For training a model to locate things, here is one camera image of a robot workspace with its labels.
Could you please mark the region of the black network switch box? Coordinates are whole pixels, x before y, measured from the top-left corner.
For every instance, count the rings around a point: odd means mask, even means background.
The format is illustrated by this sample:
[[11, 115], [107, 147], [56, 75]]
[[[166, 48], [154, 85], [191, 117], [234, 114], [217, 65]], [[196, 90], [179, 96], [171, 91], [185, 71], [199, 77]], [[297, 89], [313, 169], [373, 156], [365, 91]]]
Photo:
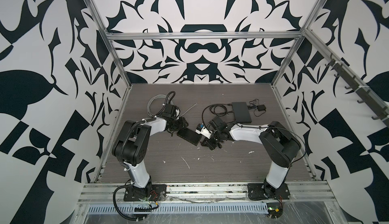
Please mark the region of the black network switch box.
[[245, 102], [232, 102], [232, 108], [237, 123], [249, 124], [252, 122], [248, 105]]

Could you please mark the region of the black wall power adapter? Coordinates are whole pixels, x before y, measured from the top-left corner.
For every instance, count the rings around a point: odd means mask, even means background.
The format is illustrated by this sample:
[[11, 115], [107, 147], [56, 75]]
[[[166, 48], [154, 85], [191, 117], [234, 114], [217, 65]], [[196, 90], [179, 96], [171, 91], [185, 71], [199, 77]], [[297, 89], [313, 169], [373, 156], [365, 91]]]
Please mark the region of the black wall power adapter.
[[264, 104], [260, 104], [258, 98], [249, 101], [248, 109], [254, 110], [253, 114], [255, 117], [260, 117], [261, 115], [266, 113], [266, 106]]

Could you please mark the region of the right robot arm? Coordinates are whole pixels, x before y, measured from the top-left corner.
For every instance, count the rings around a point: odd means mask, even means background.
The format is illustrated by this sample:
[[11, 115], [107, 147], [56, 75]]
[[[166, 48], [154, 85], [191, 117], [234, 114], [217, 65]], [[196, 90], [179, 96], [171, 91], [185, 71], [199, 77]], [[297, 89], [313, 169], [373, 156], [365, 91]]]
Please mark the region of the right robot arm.
[[226, 123], [217, 116], [208, 125], [198, 124], [195, 132], [205, 137], [201, 144], [211, 150], [221, 148], [225, 141], [262, 144], [271, 159], [271, 165], [263, 183], [247, 185], [248, 198], [253, 201], [288, 199], [290, 191], [285, 180], [301, 149], [301, 143], [280, 122], [273, 121], [269, 125], [254, 126]]

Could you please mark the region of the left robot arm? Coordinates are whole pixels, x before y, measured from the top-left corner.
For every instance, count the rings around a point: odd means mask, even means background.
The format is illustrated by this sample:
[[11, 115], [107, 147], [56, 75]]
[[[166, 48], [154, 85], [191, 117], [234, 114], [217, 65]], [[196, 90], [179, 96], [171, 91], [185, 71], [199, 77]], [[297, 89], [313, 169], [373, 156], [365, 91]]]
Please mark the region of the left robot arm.
[[148, 200], [152, 193], [152, 178], [146, 170], [144, 158], [148, 149], [149, 139], [160, 132], [175, 132], [187, 128], [186, 120], [181, 117], [178, 106], [172, 104], [176, 92], [169, 92], [163, 103], [163, 107], [156, 115], [143, 118], [137, 122], [128, 120], [124, 123], [115, 144], [112, 147], [112, 155], [115, 156], [130, 176], [130, 183], [116, 188], [113, 192], [113, 205], [116, 212], [128, 221], [139, 222], [146, 215], [126, 215], [120, 211], [116, 194], [119, 190], [132, 194], [136, 200]]

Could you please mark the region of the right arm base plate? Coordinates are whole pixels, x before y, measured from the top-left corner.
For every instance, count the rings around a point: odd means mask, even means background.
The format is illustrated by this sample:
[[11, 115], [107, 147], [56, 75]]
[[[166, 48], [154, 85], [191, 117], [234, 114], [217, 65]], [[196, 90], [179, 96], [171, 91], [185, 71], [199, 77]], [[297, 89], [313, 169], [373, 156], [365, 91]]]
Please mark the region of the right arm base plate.
[[275, 189], [268, 183], [249, 183], [247, 185], [248, 198], [253, 201], [270, 199], [289, 199], [290, 191], [288, 186], [283, 183], [278, 189]]

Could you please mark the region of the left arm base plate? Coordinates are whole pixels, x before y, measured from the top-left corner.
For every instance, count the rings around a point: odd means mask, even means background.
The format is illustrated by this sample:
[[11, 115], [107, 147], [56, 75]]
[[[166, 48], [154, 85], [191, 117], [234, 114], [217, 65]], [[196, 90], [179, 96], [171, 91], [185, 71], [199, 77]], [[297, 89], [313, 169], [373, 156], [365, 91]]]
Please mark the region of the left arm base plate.
[[167, 185], [148, 184], [145, 188], [127, 187], [124, 201], [133, 202], [140, 200], [157, 201], [166, 196]]

